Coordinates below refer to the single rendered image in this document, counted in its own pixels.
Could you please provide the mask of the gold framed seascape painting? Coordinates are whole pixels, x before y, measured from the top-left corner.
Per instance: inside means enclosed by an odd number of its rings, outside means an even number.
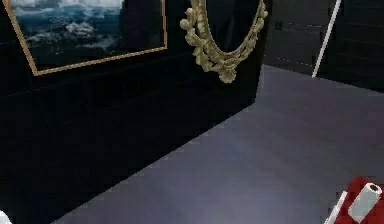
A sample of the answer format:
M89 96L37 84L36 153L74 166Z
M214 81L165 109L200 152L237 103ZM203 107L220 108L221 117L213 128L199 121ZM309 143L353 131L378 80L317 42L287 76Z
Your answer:
M168 48L166 0L0 0L35 76Z

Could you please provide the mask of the white paper roll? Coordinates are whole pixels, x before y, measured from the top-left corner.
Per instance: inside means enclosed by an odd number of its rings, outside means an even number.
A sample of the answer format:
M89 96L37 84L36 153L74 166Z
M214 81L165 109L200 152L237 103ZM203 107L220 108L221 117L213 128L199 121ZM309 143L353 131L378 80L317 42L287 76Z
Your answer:
M382 189L374 183L366 183L348 208L349 216L361 224L380 199Z

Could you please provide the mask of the ornate gold oval mirror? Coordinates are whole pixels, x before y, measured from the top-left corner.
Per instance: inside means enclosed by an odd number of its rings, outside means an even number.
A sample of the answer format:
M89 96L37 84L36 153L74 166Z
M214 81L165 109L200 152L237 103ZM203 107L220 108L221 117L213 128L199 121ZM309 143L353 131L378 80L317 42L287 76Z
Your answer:
M209 27L207 0L189 0L191 6L184 12L186 17L179 24L186 32L186 42L194 47L192 55L195 63L200 65L204 72L216 72L223 83L232 83L237 75L236 68L246 60L256 48L259 33L265 25L268 16L264 0L258 0L252 24L242 43L233 51L221 50Z

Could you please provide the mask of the white door frame strip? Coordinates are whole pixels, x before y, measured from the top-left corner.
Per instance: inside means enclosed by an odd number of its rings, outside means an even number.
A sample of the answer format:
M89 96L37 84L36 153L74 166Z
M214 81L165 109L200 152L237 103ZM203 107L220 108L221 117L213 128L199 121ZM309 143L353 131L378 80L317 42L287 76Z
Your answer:
M333 26L335 24L339 9L340 9L341 2L342 2L342 0L335 0L335 5L333 7L332 14L331 14L331 17L330 17L328 25L327 25L326 34L325 34L324 39L322 41L322 45L321 45L321 48L320 48L320 51L319 51L319 54L318 54L318 57L316 60L316 64L315 64L315 67L314 67L312 75L311 75L312 78L317 77L317 73L320 69L320 65L321 65L323 56L325 54L325 50L327 49L328 42L329 42L329 39L331 37L331 33L333 30Z

